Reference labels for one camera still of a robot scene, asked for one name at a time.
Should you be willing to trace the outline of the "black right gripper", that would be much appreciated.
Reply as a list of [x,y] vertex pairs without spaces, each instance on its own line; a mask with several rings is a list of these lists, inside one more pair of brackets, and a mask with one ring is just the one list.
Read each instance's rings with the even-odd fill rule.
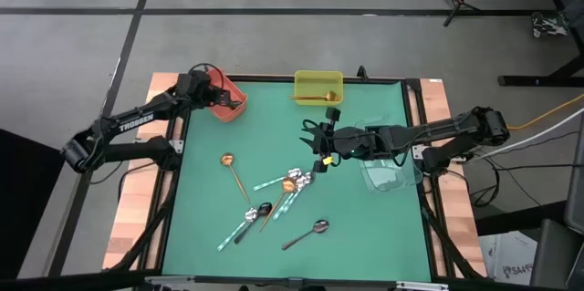
[[314,172],[326,172],[329,166],[338,166],[332,159],[334,153],[343,160],[365,158],[365,131],[355,127],[335,130],[340,113],[339,109],[328,107],[325,113],[326,122],[302,120],[302,130],[314,135],[314,138],[300,139],[319,156],[313,165]]

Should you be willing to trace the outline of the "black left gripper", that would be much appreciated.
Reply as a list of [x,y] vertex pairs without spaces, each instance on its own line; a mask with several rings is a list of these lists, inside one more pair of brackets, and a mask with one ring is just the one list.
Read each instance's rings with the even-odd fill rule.
[[224,88],[222,75],[220,75],[220,85],[216,86],[207,72],[193,70],[182,75],[182,87],[182,93],[194,107],[224,106],[237,109],[243,104],[242,101],[231,100],[231,91]]

